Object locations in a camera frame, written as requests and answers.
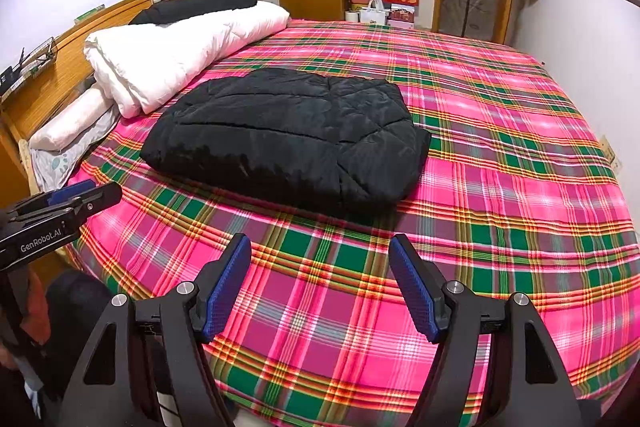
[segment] black puffer jacket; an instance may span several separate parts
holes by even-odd
[[[394,84],[268,68],[185,94],[140,155],[160,172],[255,198],[370,213],[414,188],[430,139]]]

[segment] metal screw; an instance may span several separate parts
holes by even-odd
[[[122,306],[125,302],[127,302],[127,296],[124,293],[118,293],[111,299],[111,304],[114,306]]]
[[[451,293],[462,293],[465,290],[465,285],[460,281],[449,281],[446,287]]]
[[[518,306],[526,306],[527,304],[529,304],[529,297],[527,297],[526,295],[524,295],[524,293],[516,293],[513,296],[513,301],[518,305]]]
[[[195,287],[196,286],[194,286],[192,282],[187,281],[187,282],[181,282],[180,284],[178,284],[178,287],[176,289],[178,290],[178,293],[180,295],[188,295],[193,291]]]

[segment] blue gripper pad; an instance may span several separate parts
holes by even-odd
[[[207,263],[196,277],[199,293],[191,319],[203,344],[222,333],[251,264],[251,241],[236,233],[217,261]]]
[[[75,198],[79,194],[91,190],[92,188],[95,188],[95,182],[92,180],[85,180],[83,182],[76,183],[75,185],[69,185],[68,187],[60,188],[60,190],[52,192],[47,203],[49,206],[64,203],[65,201]]]
[[[449,326],[450,310],[444,302],[440,270],[418,256],[404,234],[389,242],[389,265],[409,308],[415,329],[432,344],[439,343]]]

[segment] floor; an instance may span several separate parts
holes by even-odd
[[[158,393],[158,402],[160,403],[162,419],[168,427],[181,427],[180,418],[176,414],[174,397],[168,394]],[[271,427],[271,424],[265,420],[258,418],[244,409],[238,412],[238,416],[234,420],[236,427]]]

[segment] plaid bedsheet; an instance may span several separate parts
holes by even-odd
[[[388,268],[402,232],[476,293],[529,294],[577,393],[615,394],[640,350],[636,236],[593,133],[538,63],[486,42],[292,22],[185,92],[266,66],[398,84],[433,133],[398,215],[353,223],[162,176],[138,155],[161,109],[122,120],[71,180],[123,188],[69,249],[79,266],[114,291],[164,295],[244,232],[252,265],[208,347],[221,388],[276,424],[401,426],[435,353]],[[487,362],[483,339],[463,423],[479,410]]]

